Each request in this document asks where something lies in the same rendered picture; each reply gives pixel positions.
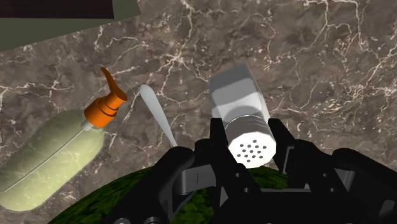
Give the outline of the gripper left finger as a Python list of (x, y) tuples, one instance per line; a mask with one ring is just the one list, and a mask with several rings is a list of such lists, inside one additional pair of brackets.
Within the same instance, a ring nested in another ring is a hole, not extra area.
[(214, 209), (210, 224), (259, 224), (260, 187), (228, 149), (223, 122), (193, 150), (171, 148), (104, 218), (104, 224), (171, 224), (199, 189)]

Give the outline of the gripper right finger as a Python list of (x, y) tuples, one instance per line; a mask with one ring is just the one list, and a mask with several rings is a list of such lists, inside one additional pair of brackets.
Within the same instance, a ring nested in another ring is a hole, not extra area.
[(308, 203), (334, 224), (397, 224), (397, 171), (350, 148), (332, 154), (294, 138), (276, 118), (268, 120), (277, 143), (273, 157), (289, 188), (305, 189)]

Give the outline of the glass shaker with silver cap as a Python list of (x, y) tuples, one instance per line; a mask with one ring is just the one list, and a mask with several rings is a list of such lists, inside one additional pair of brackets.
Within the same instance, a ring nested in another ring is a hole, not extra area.
[(248, 65), (212, 76), (209, 99), (212, 117), (222, 119), (234, 159), (248, 169), (269, 163), (276, 153), (276, 141), (268, 126), (266, 102)]

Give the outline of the dark green round melon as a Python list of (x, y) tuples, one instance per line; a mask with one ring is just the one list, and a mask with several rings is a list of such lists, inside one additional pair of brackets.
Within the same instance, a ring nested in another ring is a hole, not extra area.
[[(100, 224), (103, 217), (126, 196), (129, 190), (151, 169), (145, 168), (118, 178), (82, 198), (57, 215), (48, 224)], [(249, 169), (261, 188), (284, 189), (287, 175), (269, 167)], [(206, 190), (199, 190), (185, 204), (172, 224), (209, 224), (213, 210)]]

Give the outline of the pale green bottle, orange pump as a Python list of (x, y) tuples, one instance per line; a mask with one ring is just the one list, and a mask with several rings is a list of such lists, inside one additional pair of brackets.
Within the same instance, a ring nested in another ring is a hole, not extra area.
[(104, 144), (104, 128), (127, 101), (103, 67), (109, 93), (85, 109), (63, 111), (49, 119), (0, 166), (0, 206), (14, 212), (33, 210), (86, 167)]

